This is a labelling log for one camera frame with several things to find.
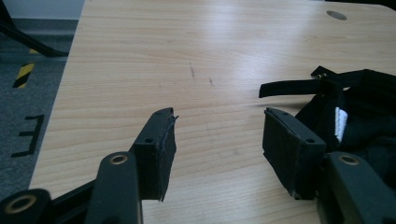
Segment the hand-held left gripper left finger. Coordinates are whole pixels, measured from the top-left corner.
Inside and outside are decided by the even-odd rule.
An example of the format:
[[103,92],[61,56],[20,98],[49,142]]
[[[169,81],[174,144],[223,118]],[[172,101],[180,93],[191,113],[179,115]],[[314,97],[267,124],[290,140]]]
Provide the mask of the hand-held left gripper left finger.
[[142,200],[162,202],[165,197],[177,152],[176,120],[173,107],[154,112],[130,148],[136,157]]

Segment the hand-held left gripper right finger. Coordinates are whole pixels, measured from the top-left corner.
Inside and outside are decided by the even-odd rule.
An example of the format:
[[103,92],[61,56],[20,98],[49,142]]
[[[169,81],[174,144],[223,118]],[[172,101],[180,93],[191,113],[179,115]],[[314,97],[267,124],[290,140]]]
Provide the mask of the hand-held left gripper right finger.
[[326,143],[287,112],[267,107],[264,114],[264,157],[292,198],[313,200]]

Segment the black garment with straps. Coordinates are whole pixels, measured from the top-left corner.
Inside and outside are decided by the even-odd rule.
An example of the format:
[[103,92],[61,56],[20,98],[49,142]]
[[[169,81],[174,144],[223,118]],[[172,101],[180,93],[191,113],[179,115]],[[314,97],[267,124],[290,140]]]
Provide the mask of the black garment with straps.
[[329,152],[355,153],[396,190],[396,76],[370,69],[337,74],[316,68],[306,80],[261,85],[259,96],[313,98],[296,115]]

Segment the black floor tape mark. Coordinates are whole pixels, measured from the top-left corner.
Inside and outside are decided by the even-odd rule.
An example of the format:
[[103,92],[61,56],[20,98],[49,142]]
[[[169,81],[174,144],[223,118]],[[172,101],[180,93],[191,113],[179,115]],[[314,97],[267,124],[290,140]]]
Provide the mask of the black floor tape mark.
[[19,137],[30,137],[31,141],[27,150],[13,153],[12,158],[31,156],[35,154],[36,145],[40,136],[41,128],[44,123],[45,115],[28,116],[25,120],[34,120],[35,128],[32,131],[20,132]]

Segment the yellow black floor tape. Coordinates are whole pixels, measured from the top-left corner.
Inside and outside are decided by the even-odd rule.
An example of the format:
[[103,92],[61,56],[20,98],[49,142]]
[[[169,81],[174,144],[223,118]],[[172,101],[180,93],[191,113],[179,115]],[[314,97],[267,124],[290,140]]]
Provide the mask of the yellow black floor tape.
[[13,84],[13,87],[17,89],[24,88],[34,68],[35,65],[33,63],[23,64]]

